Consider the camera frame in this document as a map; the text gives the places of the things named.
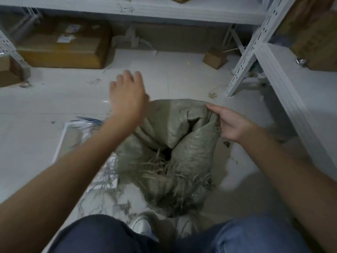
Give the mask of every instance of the forearm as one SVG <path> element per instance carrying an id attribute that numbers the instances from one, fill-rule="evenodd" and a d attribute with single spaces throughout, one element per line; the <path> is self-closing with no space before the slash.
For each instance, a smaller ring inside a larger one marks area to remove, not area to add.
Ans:
<path id="1" fill-rule="evenodd" d="M 328 251 L 337 246 L 337 183 L 314 166 L 292 159 L 264 129 L 240 142 L 301 223 Z"/>
<path id="2" fill-rule="evenodd" d="M 111 152 L 132 130 L 120 119 L 110 118 L 84 144 L 3 202 L 0 252 L 41 252 Z"/>

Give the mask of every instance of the sticker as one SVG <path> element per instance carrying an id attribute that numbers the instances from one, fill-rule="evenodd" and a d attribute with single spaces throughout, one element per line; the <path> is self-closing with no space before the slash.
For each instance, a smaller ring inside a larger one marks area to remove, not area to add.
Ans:
<path id="1" fill-rule="evenodd" d="M 76 37 L 74 35 L 61 35 L 59 39 L 57 39 L 57 42 L 59 43 L 70 43 L 71 40 L 75 39 Z"/>
<path id="2" fill-rule="evenodd" d="M 81 28 L 81 25 L 70 24 L 65 30 L 65 32 L 68 34 L 74 34 L 74 33 L 77 33 L 80 30 L 80 28 Z"/>

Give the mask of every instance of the blue jeans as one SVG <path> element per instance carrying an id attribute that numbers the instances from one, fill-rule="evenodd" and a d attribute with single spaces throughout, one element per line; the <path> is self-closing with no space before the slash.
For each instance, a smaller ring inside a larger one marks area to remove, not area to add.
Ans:
<path id="1" fill-rule="evenodd" d="M 305 253 L 311 252 L 290 225 L 268 215 L 251 216 L 217 224 L 178 239 L 173 253 Z M 137 234 L 126 224 L 106 215 L 87 216 L 58 234 L 49 253 L 157 253 L 158 243 Z"/>

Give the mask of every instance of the handwritten label on shelf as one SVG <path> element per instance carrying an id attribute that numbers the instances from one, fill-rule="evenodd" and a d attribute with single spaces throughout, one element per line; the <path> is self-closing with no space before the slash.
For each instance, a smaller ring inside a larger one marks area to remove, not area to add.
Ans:
<path id="1" fill-rule="evenodd" d="M 133 15 L 134 8 L 130 4 L 119 4 L 120 13 L 125 15 Z"/>

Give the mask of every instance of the shoe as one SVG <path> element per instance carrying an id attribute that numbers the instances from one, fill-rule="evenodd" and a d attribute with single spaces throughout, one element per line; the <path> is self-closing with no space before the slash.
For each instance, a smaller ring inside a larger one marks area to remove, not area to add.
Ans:
<path id="1" fill-rule="evenodd" d="M 151 227 L 150 218 L 146 214 L 139 214 L 135 217 L 130 222 L 129 228 L 137 234 L 145 235 L 158 242 L 158 238 Z"/>
<path id="2" fill-rule="evenodd" d="M 184 215 L 176 218 L 176 229 L 181 238 L 185 238 L 196 232 L 193 220 L 190 215 Z"/>

